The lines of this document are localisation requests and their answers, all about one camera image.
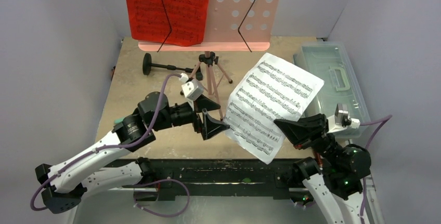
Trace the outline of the white sheet music page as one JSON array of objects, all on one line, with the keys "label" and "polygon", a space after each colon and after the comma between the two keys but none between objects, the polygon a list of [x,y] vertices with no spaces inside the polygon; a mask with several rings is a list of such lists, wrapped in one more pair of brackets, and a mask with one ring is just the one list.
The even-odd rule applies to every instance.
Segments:
[{"label": "white sheet music page", "polygon": [[274,121],[298,121],[323,86],[321,78],[267,52],[230,94],[225,135],[270,164],[286,138]]}]

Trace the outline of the red sheet music page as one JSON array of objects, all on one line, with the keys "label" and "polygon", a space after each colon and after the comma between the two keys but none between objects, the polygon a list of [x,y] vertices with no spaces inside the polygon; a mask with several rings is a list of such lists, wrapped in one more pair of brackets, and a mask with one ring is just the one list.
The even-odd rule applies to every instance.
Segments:
[{"label": "red sheet music page", "polygon": [[133,39],[192,46],[204,41],[210,0],[126,0]]}]

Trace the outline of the pink music stand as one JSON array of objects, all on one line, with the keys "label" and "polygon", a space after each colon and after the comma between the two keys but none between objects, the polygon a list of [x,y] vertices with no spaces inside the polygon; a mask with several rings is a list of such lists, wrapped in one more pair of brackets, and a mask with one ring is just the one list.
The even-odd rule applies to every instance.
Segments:
[{"label": "pink music stand", "polygon": [[177,46],[138,41],[144,51],[265,51],[279,0],[210,0],[204,41]]}]

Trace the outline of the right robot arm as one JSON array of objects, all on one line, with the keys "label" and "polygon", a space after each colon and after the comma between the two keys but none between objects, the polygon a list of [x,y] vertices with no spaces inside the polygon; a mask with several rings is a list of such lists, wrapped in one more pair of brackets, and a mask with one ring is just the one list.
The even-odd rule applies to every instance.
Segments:
[{"label": "right robot arm", "polygon": [[370,153],[356,144],[343,147],[334,135],[358,128],[360,121],[348,113],[336,113],[298,121],[276,119],[274,123],[296,149],[312,148],[325,162],[320,168],[312,157],[299,160],[282,181],[288,186],[305,186],[328,223],[369,223],[362,180],[370,175]]}]

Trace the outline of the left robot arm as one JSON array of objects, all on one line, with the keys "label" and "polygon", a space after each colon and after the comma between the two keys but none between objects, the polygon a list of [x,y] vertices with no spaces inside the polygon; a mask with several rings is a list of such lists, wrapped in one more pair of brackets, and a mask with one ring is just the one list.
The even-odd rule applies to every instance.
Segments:
[{"label": "left robot arm", "polygon": [[134,112],[116,124],[99,141],[57,165],[41,164],[35,169],[40,187],[31,198],[42,198],[43,209],[60,214],[76,207],[81,199],[99,190],[118,186],[149,187],[158,177],[147,158],[138,158],[120,168],[110,163],[155,141],[155,131],[191,124],[203,140],[228,130],[229,125],[210,116],[219,104],[206,96],[170,106],[164,93],[155,91],[138,103]]}]

